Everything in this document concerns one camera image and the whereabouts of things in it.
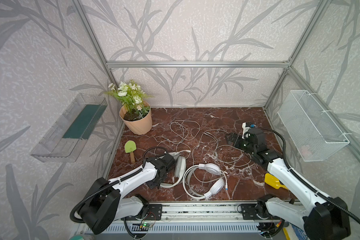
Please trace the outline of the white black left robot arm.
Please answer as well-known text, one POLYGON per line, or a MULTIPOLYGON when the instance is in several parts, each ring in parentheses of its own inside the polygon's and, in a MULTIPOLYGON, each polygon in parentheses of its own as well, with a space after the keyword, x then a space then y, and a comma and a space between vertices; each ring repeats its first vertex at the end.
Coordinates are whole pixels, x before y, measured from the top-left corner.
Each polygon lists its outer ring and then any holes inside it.
POLYGON ((74 223, 86 224, 98 235, 104 232, 113 221, 129 216, 143 217, 149 202, 141 196, 128 197, 128 194, 143 184, 150 189, 159 187, 168 174, 185 158, 178 152, 164 153, 144 158, 143 163, 130 172, 106 180, 97 179, 85 197, 70 212, 74 223))

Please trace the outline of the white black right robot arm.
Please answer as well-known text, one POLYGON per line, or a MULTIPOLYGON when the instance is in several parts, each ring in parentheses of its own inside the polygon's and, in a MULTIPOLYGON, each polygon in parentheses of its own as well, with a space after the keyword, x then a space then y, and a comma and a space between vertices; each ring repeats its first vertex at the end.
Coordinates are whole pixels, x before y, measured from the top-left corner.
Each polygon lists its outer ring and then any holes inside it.
POLYGON ((300 206, 277 197, 263 197, 261 204, 269 215, 277 216, 302 229, 311 240, 342 240, 351 235, 350 219, 360 225, 360 218, 348 211, 339 197, 332 198, 311 185, 288 163, 284 152, 267 147, 266 128, 246 127, 242 135, 226 135, 228 145, 250 156, 250 159, 276 177, 301 202, 300 206))

